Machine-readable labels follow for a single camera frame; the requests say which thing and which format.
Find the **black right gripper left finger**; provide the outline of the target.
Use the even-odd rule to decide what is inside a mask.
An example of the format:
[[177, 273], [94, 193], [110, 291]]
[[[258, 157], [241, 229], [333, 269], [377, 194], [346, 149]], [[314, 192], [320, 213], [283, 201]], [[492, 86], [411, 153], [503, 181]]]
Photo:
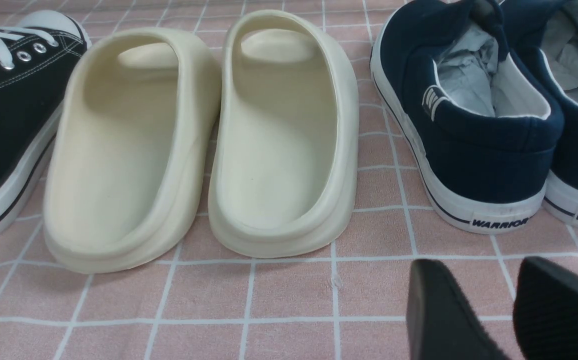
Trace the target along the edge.
[[508, 360], [443, 262], [411, 262], [407, 337], [411, 360]]

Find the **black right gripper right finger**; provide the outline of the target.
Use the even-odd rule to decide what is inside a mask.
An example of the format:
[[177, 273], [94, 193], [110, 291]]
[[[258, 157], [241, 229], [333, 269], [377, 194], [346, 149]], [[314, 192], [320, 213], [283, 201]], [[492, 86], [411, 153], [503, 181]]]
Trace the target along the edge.
[[512, 322], [525, 359], [578, 360], [578, 275], [543, 257], [525, 257]]

